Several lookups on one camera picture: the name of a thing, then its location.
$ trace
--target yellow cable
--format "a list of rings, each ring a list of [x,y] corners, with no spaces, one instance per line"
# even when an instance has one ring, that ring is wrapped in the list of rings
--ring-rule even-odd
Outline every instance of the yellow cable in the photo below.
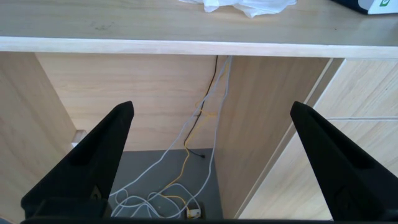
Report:
[[[202,125],[204,125],[204,124],[208,121],[209,118],[217,116],[217,113],[216,113],[216,112],[209,113],[209,112],[204,111],[204,110],[202,110],[202,109],[200,109],[200,111],[205,115],[205,119],[201,120],[201,121],[198,123],[198,125],[194,127],[194,129],[193,129],[191,135],[189,135],[189,137],[188,137],[187,140],[185,141],[184,148],[185,148],[185,151],[187,152],[187,156],[186,156],[186,158],[185,158],[185,160],[184,160],[184,163],[182,164],[181,173],[180,173],[180,175],[179,175],[176,179],[174,179],[174,180],[171,181],[169,184],[167,184],[166,187],[164,187],[164,189],[167,188],[168,186],[174,184],[176,181],[178,181],[178,179],[180,179],[181,176],[182,176],[182,174],[184,173],[185,164],[187,163],[187,160],[188,160],[188,158],[189,158],[189,156],[190,156],[189,150],[188,150],[188,148],[187,148],[188,142],[191,140],[192,137],[194,137],[194,135],[196,134],[196,131],[197,131]],[[169,195],[169,196],[161,195],[161,196],[167,197],[167,198],[179,198],[179,199],[184,203],[184,206],[187,205],[186,201],[185,201],[183,198],[181,198],[180,196],[176,196],[176,195]]]
[[[190,156],[190,153],[189,153],[189,151],[188,151],[188,149],[187,149],[187,144],[188,144],[188,142],[191,140],[191,138],[194,137],[194,135],[196,134],[196,131],[208,120],[208,118],[210,118],[210,116],[206,116],[205,119],[203,119],[202,121],[200,121],[200,122],[198,123],[198,125],[193,129],[192,134],[188,137],[187,141],[185,141],[184,148],[185,148],[185,151],[187,152],[187,156],[186,156],[186,158],[185,158],[185,160],[184,160],[184,163],[182,164],[181,173],[180,173],[180,175],[179,175],[175,180],[173,180],[173,181],[171,181],[169,184],[167,184],[166,187],[168,187],[168,186],[174,184],[176,181],[178,181],[179,178],[181,178],[182,174],[184,173],[185,164],[187,163],[187,160],[188,160],[188,158],[189,158],[189,156]]]
[[[160,195],[160,196],[165,197],[165,198],[166,198],[166,197],[167,197],[167,198],[179,198],[179,199],[184,203],[184,206],[187,205],[187,203],[185,202],[185,200],[184,200],[183,198],[181,198],[180,196],[176,196],[176,195],[169,195],[169,196]]]

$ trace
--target tangled cable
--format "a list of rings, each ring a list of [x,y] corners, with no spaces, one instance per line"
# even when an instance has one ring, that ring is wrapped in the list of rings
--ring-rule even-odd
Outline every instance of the tangled cable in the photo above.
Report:
[[[218,74],[218,77],[217,77],[217,79],[216,79],[216,81],[215,81],[215,84],[213,85],[213,87],[211,87],[211,90],[208,92],[207,95],[205,95],[205,96],[203,97],[202,101],[201,101],[200,104],[197,106],[196,110],[193,112],[193,114],[191,115],[191,117],[190,117],[190,118],[188,119],[188,121],[186,121],[186,122],[184,123],[184,125],[182,126],[182,129],[181,129],[180,133],[178,134],[177,138],[173,141],[173,143],[170,145],[170,147],[163,153],[163,155],[160,157],[160,159],[159,159],[158,161],[154,162],[151,166],[149,166],[149,167],[148,167],[140,176],[138,176],[135,180],[133,180],[132,182],[128,183],[128,184],[125,185],[124,187],[120,188],[119,190],[117,190],[117,191],[115,191],[115,192],[113,192],[113,193],[111,193],[111,194],[109,195],[110,197],[115,196],[115,202],[116,202],[116,204],[117,204],[116,207],[114,208],[112,214],[111,214],[112,217],[118,216],[124,208],[136,208],[136,210],[134,211],[134,213],[131,215],[131,217],[134,217],[134,216],[136,215],[136,213],[140,210],[140,208],[142,208],[142,207],[147,207],[148,216],[150,216],[151,218],[152,218],[151,212],[152,212],[153,214],[155,214],[158,218],[180,218],[180,217],[181,217],[181,213],[182,213],[185,209],[188,209],[188,204],[189,204],[192,200],[196,203],[197,207],[199,208],[199,204],[198,204],[198,202],[197,202],[197,200],[196,200],[196,197],[197,197],[197,196],[200,194],[200,192],[205,188],[205,186],[206,186],[206,184],[207,184],[207,182],[208,182],[208,180],[209,180],[209,178],[210,178],[210,175],[211,175],[211,164],[213,163],[213,158],[214,158],[214,152],[215,152],[215,146],[216,146],[216,140],[217,140],[218,123],[219,123],[219,121],[220,121],[220,113],[221,113],[221,109],[222,109],[223,103],[224,103],[224,101],[225,101],[225,98],[226,98],[227,95],[228,95],[229,74],[230,74],[230,71],[231,71],[231,64],[232,64],[232,56],[229,56],[229,57],[226,59],[225,63],[223,64],[223,67],[222,67],[220,73]],[[148,195],[147,199],[144,199],[144,198],[139,197],[139,196],[136,196],[136,195],[129,196],[129,193],[128,193],[128,191],[126,190],[126,188],[128,188],[128,187],[131,186],[132,184],[136,183],[143,175],[145,175],[149,170],[151,170],[151,169],[152,169],[154,166],[156,166],[161,160],[163,160],[163,158],[165,157],[166,153],[168,153],[168,151],[174,146],[174,144],[177,142],[177,140],[180,139],[180,137],[181,137],[181,135],[182,135],[182,133],[183,133],[183,130],[186,128],[186,126],[188,125],[188,123],[193,119],[193,117],[196,115],[196,113],[197,113],[199,110],[201,110],[200,107],[201,107],[202,104],[205,102],[205,100],[206,100],[209,96],[211,96],[211,95],[214,93],[214,91],[215,91],[215,89],[216,89],[216,87],[217,87],[217,85],[218,85],[218,82],[219,82],[220,78],[222,77],[222,74],[224,74],[224,71],[225,71],[225,68],[227,67],[227,65],[228,65],[228,71],[227,71],[226,88],[225,88],[224,97],[223,97],[223,99],[222,99],[222,101],[221,101],[221,103],[220,103],[220,106],[219,106],[218,112],[217,112],[217,120],[216,120],[216,128],[215,128],[215,138],[214,138],[213,150],[212,150],[212,152],[211,152],[211,158],[210,158],[210,163],[209,163],[209,173],[208,173],[208,175],[207,175],[207,178],[206,178],[204,184],[203,184],[202,187],[200,188],[200,190],[199,190],[195,195],[192,195],[182,184],[175,183],[175,182],[182,176],[182,173],[183,173],[183,169],[182,169],[180,175],[179,175],[175,180],[173,180],[171,183],[169,183],[169,185],[167,185],[166,187],[164,187],[161,191],[150,193],[150,194]],[[207,113],[207,114],[206,114],[206,117],[210,117],[210,116],[212,116],[212,115],[213,115],[213,114]],[[188,157],[189,157],[189,152],[188,152],[188,156],[186,157],[186,159],[185,159],[185,161],[184,161],[183,168],[185,167],[185,163],[186,163]],[[181,197],[179,197],[179,196],[175,196],[175,195],[167,196],[167,195],[163,195],[163,194],[162,194],[164,191],[166,191],[167,189],[169,189],[169,188],[171,188],[171,187],[173,187],[173,186],[179,186],[179,187],[181,187],[183,190],[185,190],[185,191],[189,194],[190,199],[186,202],[186,201],[184,201],[183,198],[181,198]],[[118,195],[119,195],[121,192],[124,192],[124,193],[126,194],[126,198],[125,198],[124,200],[122,200],[121,202],[119,202],[119,201],[118,201]],[[170,215],[170,216],[167,216],[167,217],[164,217],[164,216],[160,215],[160,214],[158,213],[158,211],[154,208],[154,206],[150,203],[151,200],[153,200],[154,198],[156,198],[156,197],[158,197],[158,196],[160,196],[160,197],[162,197],[162,198],[168,200],[169,202],[171,202],[171,203],[176,207],[176,209],[178,210],[178,212],[177,212],[176,214],[174,214],[174,215]],[[130,199],[132,199],[132,198],[139,199],[139,200],[141,200],[142,202],[141,202],[141,203],[134,204],[134,205],[128,205],[128,204],[127,204],[128,201],[129,201]],[[179,209],[178,205],[177,205],[173,200],[171,200],[170,198],[179,198],[179,199],[182,200],[183,203],[185,204],[184,207],[181,208],[181,209]]]

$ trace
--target black cable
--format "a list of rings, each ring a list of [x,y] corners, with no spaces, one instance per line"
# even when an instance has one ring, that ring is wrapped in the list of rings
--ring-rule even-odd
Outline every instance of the black cable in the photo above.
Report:
[[[216,77],[216,73],[217,73],[217,62],[218,62],[218,55],[216,56],[216,65],[215,65],[215,67],[214,67],[213,78],[211,78],[211,81],[210,81],[209,87],[207,88],[207,91],[206,91],[205,96],[206,96],[207,94],[209,94],[209,91],[210,91],[210,88],[211,88],[211,84],[213,83],[214,78]],[[191,130],[189,131],[187,137],[186,137],[185,140],[184,140],[184,146],[185,146],[185,143],[186,143],[187,139],[189,138],[189,135],[191,135],[191,132],[193,131],[193,129],[194,129],[195,126],[197,125],[197,122],[198,122],[198,120],[199,120],[199,118],[200,118],[201,111],[203,110],[203,106],[204,106],[204,105],[205,105],[205,101],[201,104],[200,111],[199,111],[199,114],[198,114],[198,116],[197,116],[197,119],[195,120],[195,122],[194,122],[194,124],[193,124]],[[205,155],[197,154],[197,153],[193,152],[191,149],[189,149],[188,147],[187,147],[187,149],[188,149],[192,154],[194,154],[194,155],[196,155],[196,156],[200,156],[200,157],[202,157],[202,158],[205,158]]]

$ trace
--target wooden panel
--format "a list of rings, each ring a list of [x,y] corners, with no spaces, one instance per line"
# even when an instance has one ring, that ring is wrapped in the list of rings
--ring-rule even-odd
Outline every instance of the wooden panel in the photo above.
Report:
[[[347,60],[315,107],[327,118],[398,117],[398,61]]]
[[[0,50],[398,58],[397,24],[330,0],[254,19],[176,0],[2,0]]]
[[[135,116],[127,151],[164,150],[205,94],[214,74],[215,56],[37,54],[77,129],[90,131],[118,103],[131,100]],[[220,57],[218,68],[226,57]],[[205,103],[218,110],[220,89]],[[187,126],[174,149],[183,148]],[[192,148],[213,147],[215,119],[192,139]]]
[[[235,57],[216,145],[225,218],[233,218],[328,63],[322,58]]]
[[[335,75],[336,71],[340,68],[341,64],[343,62],[343,59],[341,58],[331,58],[329,59],[329,62],[323,69],[321,75],[319,76],[317,82],[314,84],[311,92],[308,94],[307,99],[303,101],[303,103],[313,106],[325,90],[326,86],[329,84],[330,80],[333,78]],[[272,169],[272,167],[275,165],[276,161],[278,160],[279,156],[281,153],[284,151],[286,148],[287,144],[290,142],[292,139],[293,135],[295,134],[296,130],[294,128],[293,123],[290,124],[289,128],[287,129],[286,133],[280,140],[278,146],[275,148],[274,153],[272,154],[271,158],[268,160],[267,164],[265,165],[264,169],[262,170],[260,176],[257,178],[256,182],[254,185],[251,187],[250,192],[246,196],[244,202],[241,204],[238,212],[236,212],[234,218],[239,218],[239,216],[242,214],[243,210],[246,208],[248,205],[250,199],[253,197],[253,195],[257,192],[257,189],[259,186],[262,184],[263,180],[266,178],[268,175],[269,171]]]
[[[398,121],[332,121],[393,174],[398,175]],[[330,212],[297,134],[240,218],[329,220]]]
[[[70,150],[75,127],[34,54],[0,53],[0,217]]]

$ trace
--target white plastic bag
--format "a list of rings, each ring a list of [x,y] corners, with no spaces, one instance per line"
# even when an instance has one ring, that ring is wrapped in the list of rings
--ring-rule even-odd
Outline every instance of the white plastic bag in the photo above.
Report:
[[[280,13],[296,0],[180,0],[182,2],[204,4],[205,12],[213,12],[220,6],[234,6],[250,18],[263,14]]]

